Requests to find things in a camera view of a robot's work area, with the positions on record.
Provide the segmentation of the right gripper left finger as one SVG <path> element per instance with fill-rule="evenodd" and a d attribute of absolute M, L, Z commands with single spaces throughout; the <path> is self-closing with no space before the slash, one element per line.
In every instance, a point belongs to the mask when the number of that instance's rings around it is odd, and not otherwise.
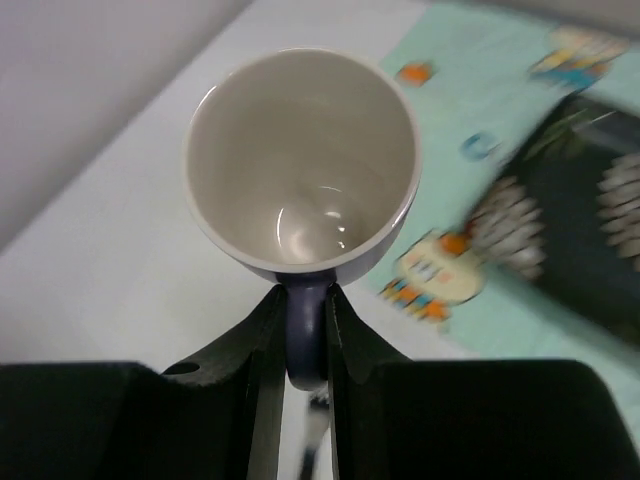
<path fill-rule="evenodd" d="M 156 372 L 135 362 L 1 369 L 5 479 L 273 479 L 286 294 Z"/>

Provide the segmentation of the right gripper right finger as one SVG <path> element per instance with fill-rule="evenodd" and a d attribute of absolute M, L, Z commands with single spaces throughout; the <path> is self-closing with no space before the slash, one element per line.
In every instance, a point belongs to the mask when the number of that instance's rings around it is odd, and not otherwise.
<path fill-rule="evenodd" d="M 325 303 L 337 479 L 635 479 L 614 399 L 569 359 L 411 360 Z"/>

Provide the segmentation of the black floral square plate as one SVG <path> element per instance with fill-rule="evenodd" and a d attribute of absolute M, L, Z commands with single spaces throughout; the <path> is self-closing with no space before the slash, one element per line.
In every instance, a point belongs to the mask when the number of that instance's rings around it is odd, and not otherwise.
<path fill-rule="evenodd" d="M 639 343 L 639 116 L 570 94 L 466 218 L 490 262 Z"/>

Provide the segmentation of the purple mug white inside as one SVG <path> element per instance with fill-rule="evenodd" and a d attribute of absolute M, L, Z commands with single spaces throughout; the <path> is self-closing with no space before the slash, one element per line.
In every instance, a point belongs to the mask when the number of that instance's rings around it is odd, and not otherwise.
<path fill-rule="evenodd" d="M 331 286 L 366 275 L 397 238 L 422 173 L 406 96 L 379 67 L 324 48 L 256 59 L 210 89 L 188 126 L 189 210 L 227 256 L 286 291 L 286 370 L 327 379 Z"/>

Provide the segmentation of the green cartoon print cloth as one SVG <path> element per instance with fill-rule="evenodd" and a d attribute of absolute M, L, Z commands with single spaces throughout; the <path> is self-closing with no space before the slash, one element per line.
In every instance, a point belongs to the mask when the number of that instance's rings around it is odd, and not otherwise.
<path fill-rule="evenodd" d="M 383 60 L 397 74 L 413 62 L 434 71 L 403 89 L 423 136 L 418 198 L 390 252 L 366 277 L 380 291 L 394 261 L 431 229 L 459 226 L 470 207 L 563 89 L 529 78 L 549 49 L 553 24 L 489 7 L 438 3 Z M 587 363 L 628 408 L 639 399 L 639 354 L 542 293 L 482 265 L 483 290 L 443 322 L 384 302 L 388 330 L 418 358 L 436 355 L 564 357 Z"/>

